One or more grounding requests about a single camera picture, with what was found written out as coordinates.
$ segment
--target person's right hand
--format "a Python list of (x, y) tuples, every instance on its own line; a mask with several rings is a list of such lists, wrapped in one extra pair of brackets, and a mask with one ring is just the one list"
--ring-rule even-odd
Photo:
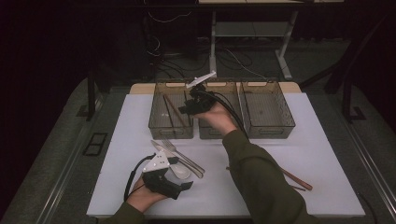
[(194, 115), (196, 119), (205, 119), (214, 129), (218, 130), (223, 136), (236, 130), (231, 115), (224, 106), (216, 102), (209, 111)]

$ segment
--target chopstick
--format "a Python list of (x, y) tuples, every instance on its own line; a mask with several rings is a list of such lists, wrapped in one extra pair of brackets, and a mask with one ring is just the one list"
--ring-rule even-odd
[(287, 172), (285, 169), (280, 168), (283, 172), (283, 174), (285, 174), (286, 176), (288, 176), (290, 179), (294, 180), (294, 182), (296, 182), (297, 184), (303, 186), (305, 189), (308, 190), (312, 190), (312, 186), (310, 186), (309, 184), (307, 184), (306, 182), (304, 182), (303, 180), (297, 178), (297, 176), (292, 175), (291, 173)]

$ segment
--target person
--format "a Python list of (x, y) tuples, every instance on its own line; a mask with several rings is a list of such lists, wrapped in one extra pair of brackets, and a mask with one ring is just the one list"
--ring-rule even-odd
[[(276, 161), (262, 147), (249, 143), (221, 104), (215, 103), (208, 112), (194, 117), (205, 119), (222, 134), (233, 182), (255, 224), (319, 223), (318, 218), (307, 213), (304, 198), (288, 184)], [(136, 191), (114, 216), (101, 223), (143, 223), (145, 211), (165, 196), (142, 185), (139, 178), (134, 184)]]

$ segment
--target floor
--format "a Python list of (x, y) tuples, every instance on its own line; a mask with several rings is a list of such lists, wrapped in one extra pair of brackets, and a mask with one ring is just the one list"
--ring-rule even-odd
[[(218, 77), (277, 77), (284, 81), (274, 50), (278, 39), (228, 39), (217, 43)], [(198, 77), (208, 73), (207, 39), (200, 39), (197, 59), (189, 59), (169, 49), (159, 64), (156, 77)], [(335, 63), (348, 46), (345, 40), (291, 41), (286, 52), (294, 82), (301, 83)], [(308, 94), (323, 130), (340, 161), (352, 188), (358, 195), (365, 217), (322, 218), (322, 223), (395, 223), (384, 197), (378, 191), (361, 160), (363, 147), (373, 158), (389, 189), (396, 191), (396, 135), (354, 88), (352, 106), (361, 109), (366, 120), (345, 122), (341, 110), (341, 92), (323, 91), (327, 78), (303, 89)], [(123, 99), (130, 87), (113, 87), (98, 93), (97, 113), (86, 121), (86, 80), (71, 94), (46, 144), (41, 149), (6, 215), (5, 223), (96, 223), (86, 216), (92, 192), (111, 140)], [(99, 156), (83, 156), (93, 133), (107, 133)], [(202, 220), (149, 220), (148, 223), (202, 223)], [(250, 220), (206, 220), (205, 223), (251, 223)]]

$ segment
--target sleeve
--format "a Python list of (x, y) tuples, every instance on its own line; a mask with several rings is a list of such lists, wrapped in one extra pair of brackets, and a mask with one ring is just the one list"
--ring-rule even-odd
[(255, 224), (319, 223), (307, 214), (304, 198), (293, 189), (280, 167), (262, 147), (249, 143), (241, 131), (223, 138), (233, 182)]
[(123, 203), (114, 216), (99, 221), (100, 224), (143, 224), (144, 222), (145, 216), (128, 203)]

